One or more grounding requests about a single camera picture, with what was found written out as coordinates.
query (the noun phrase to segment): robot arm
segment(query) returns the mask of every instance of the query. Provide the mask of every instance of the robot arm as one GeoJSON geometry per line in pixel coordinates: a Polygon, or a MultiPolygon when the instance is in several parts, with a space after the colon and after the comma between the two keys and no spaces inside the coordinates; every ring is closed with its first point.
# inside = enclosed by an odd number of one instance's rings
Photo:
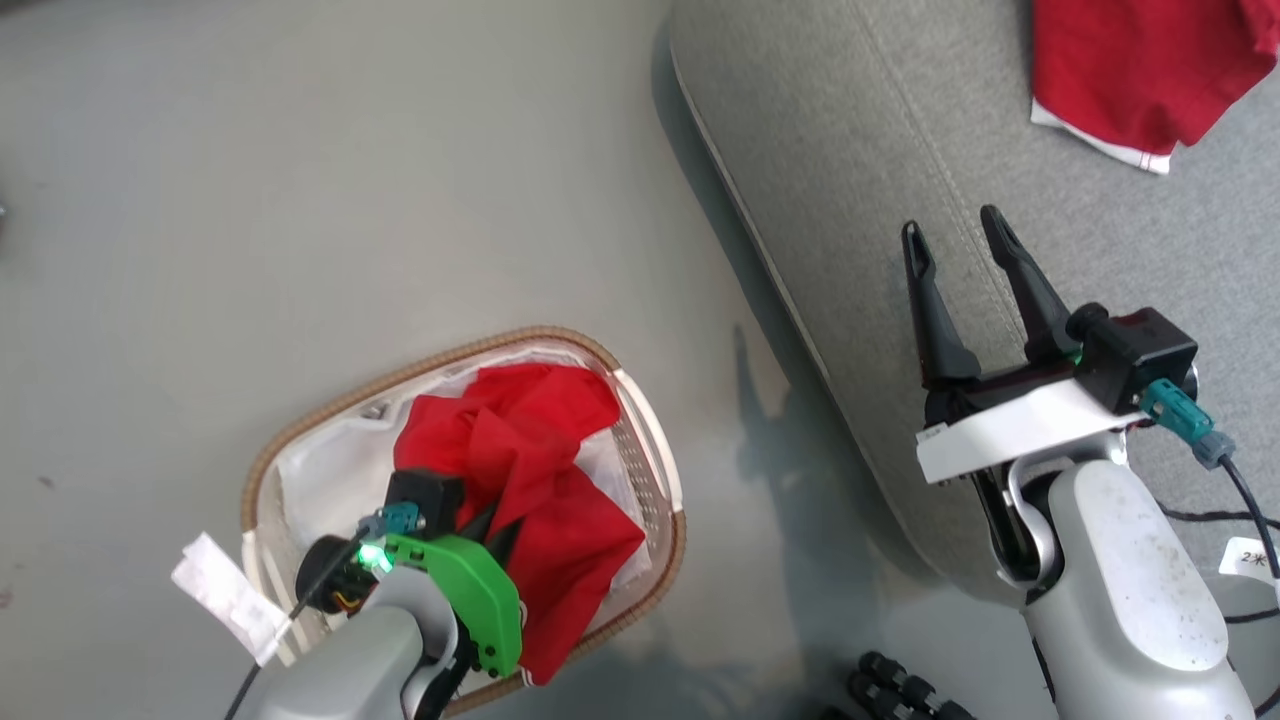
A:
{"type": "Polygon", "coordinates": [[[259,720],[435,720],[474,652],[430,575],[392,569],[361,611],[273,678],[259,720]]]}
{"type": "MultiPolygon", "coordinates": [[[[1148,388],[1194,406],[1194,341],[1151,309],[1069,315],[1000,211],[983,208],[982,220],[1029,338],[1025,365],[991,374],[955,332],[919,227],[902,231],[929,391],[918,445],[927,479],[978,491],[1000,575],[1027,593],[1023,615],[1064,720],[1253,717],[1222,614],[1128,465],[1125,433],[1164,415],[1144,402],[1148,388]]],[[[1192,443],[1211,428],[1175,430],[1192,443]]],[[[1193,445],[1206,466],[1224,447],[1193,445]]]]}
{"type": "Polygon", "coordinates": [[[1047,500],[1062,568],[1023,615],[1061,716],[1253,717],[1222,614],[1138,475],[1091,460],[1047,500]]]}

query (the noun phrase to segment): fabric seam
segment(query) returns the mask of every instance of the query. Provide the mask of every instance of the fabric seam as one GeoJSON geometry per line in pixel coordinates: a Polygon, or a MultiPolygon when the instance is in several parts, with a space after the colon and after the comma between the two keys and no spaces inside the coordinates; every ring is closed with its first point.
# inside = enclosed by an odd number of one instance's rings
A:
{"type": "MultiPolygon", "coordinates": [[[[737,211],[739,218],[741,218],[742,224],[746,225],[746,232],[751,237],[751,245],[755,246],[756,254],[764,263],[764,266],[769,273],[769,278],[773,281],[774,288],[777,288],[778,295],[782,297],[782,304],[786,306],[787,314],[791,316],[791,322],[795,323],[796,331],[800,333],[800,338],[804,341],[805,348],[809,352],[809,357],[812,357],[813,363],[818,366],[818,373],[822,375],[828,396],[832,398],[832,401],[836,404],[836,409],[840,411],[841,419],[845,423],[845,429],[849,432],[850,436],[852,436],[854,445],[858,447],[859,455],[867,462],[867,468],[872,473],[872,479],[874,479],[877,484],[882,484],[883,482],[886,482],[884,478],[888,477],[888,473],[886,473],[883,468],[879,468],[879,464],[876,462],[873,457],[868,456],[867,452],[863,450],[865,447],[865,442],[861,438],[859,438],[860,433],[855,429],[856,425],[852,421],[854,415],[849,411],[849,407],[840,398],[840,396],[836,395],[836,392],[832,389],[831,373],[827,370],[827,364],[823,361],[822,354],[818,351],[818,346],[814,342],[813,336],[809,334],[809,328],[805,325],[804,319],[800,316],[795,300],[791,297],[791,292],[790,290],[787,290],[786,282],[782,279],[781,273],[778,273],[778,268],[773,263],[773,258],[769,255],[769,251],[764,247],[764,242],[762,240],[759,229],[755,225],[755,220],[751,218],[750,210],[748,209],[746,202],[742,200],[742,195],[737,190],[737,183],[733,181],[733,174],[730,172],[728,165],[724,164],[724,160],[719,154],[719,149],[716,147],[716,143],[712,140],[710,133],[707,132],[707,126],[703,120],[701,113],[698,111],[698,104],[689,94],[689,88],[685,85],[684,76],[681,76],[680,73],[680,60],[676,58],[675,44],[669,46],[669,50],[671,50],[672,67],[675,68],[675,74],[676,74],[676,82],[677,85],[680,85],[680,91],[685,97],[685,102],[689,105],[689,111],[694,118],[694,124],[698,127],[699,135],[701,136],[703,145],[707,147],[707,151],[712,156],[712,161],[716,164],[716,170],[721,177],[721,182],[723,183],[726,191],[730,193],[730,197],[733,201],[733,208],[737,211]]],[[[888,509],[890,512],[893,514],[893,519],[897,521],[899,527],[905,528],[906,524],[904,523],[904,516],[899,512],[897,507],[892,502],[890,502],[888,509]]],[[[913,550],[915,550],[915,553],[929,568],[932,568],[934,573],[937,573],[943,578],[951,577],[951,574],[945,573],[941,566],[936,565],[931,560],[928,553],[922,551],[920,546],[916,543],[915,538],[910,533],[905,534],[908,542],[911,544],[913,550]]]]}
{"type": "Polygon", "coordinates": [[[938,152],[937,146],[925,131],[924,123],[920,120],[919,113],[915,110],[913,104],[911,95],[906,90],[906,85],[902,83],[897,76],[893,74],[892,68],[890,68],[870,18],[858,3],[850,3],[849,5],[852,8],[852,14],[858,19],[858,24],[861,27],[863,33],[867,36],[869,46],[876,55],[877,69],[879,70],[881,78],[883,78],[884,82],[899,94],[900,111],[902,114],[902,119],[908,123],[908,131],[911,136],[911,141],[915,142],[916,149],[919,149],[932,161],[933,168],[931,168],[931,174],[934,176],[936,182],[941,181],[940,184],[945,186],[945,190],[950,196],[947,201],[947,214],[951,215],[952,224],[955,224],[961,231],[961,234],[968,240],[965,250],[968,251],[969,258],[983,269],[983,273],[987,277],[987,282],[989,283],[987,287],[987,296],[995,300],[996,305],[1000,307],[1001,318],[1005,322],[1005,331],[1009,332],[1010,338],[1015,343],[1021,345],[1023,336],[1018,332],[1016,325],[1014,324],[1014,311],[1016,310],[1016,304],[1014,302],[1012,292],[1005,283],[1000,282],[1000,278],[996,277],[996,272],[992,268],[995,263],[988,264],[982,260],[982,252],[986,250],[986,242],[979,242],[974,225],[963,219],[965,217],[964,206],[966,206],[966,201],[959,187],[956,187],[955,178],[951,177],[951,170],[947,169],[946,163],[942,161],[941,152],[938,152]]]}

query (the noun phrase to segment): gray floor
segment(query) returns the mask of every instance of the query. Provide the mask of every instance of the gray floor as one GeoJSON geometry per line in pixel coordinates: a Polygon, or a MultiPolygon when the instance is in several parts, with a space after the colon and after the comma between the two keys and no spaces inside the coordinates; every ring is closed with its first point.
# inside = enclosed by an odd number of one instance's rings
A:
{"type": "Polygon", "coordinates": [[[675,446],[662,609],[475,717],[803,719],[878,647],[1053,717],[1015,612],[937,584],[840,430],[680,102],[666,0],[0,0],[0,719],[221,717],[169,582],[259,448],[531,323],[675,446]]]}

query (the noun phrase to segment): laundry basket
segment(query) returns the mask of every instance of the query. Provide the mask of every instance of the laundry basket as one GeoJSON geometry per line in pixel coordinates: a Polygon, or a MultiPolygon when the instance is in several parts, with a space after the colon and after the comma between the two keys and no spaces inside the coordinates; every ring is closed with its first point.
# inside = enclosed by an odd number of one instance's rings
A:
{"type": "MultiPolygon", "coordinates": [[[[419,395],[460,392],[477,369],[515,363],[588,368],[607,380],[622,409],[611,429],[621,468],[643,520],[648,562],[604,600],[570,655],[595,650],[662,601],[685,553],[685,512],[671,447],[640,388],[595,341],[563,328],[527,328],[428,357],[338,397],[280,432],[257,456],[241,502],[244,571],[282,607],[297,603],[293,585],[303,553],[323,534],[349,536],[381,505],[392,446],[419,395]]],[[[280,644],[285,665],[316,646],[344,618],[303,612],[280,644]]],[[[490,680],[472,673],[449,714],[524,687],[520,674],[490,680]]]]}

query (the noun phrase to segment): green led light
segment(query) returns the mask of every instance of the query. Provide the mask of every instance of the green led light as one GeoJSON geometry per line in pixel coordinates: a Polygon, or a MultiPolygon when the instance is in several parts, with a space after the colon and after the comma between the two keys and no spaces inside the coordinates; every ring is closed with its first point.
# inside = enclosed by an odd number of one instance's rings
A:
{"type": "Polygon", "coordinates": [[[360,546],[360,552],[356,553],[356,561],[369,570],[378,568],[383,573],[392,571],[392,559],[387,555],[385,550],[378,547],[376,544],[360,546]]]}

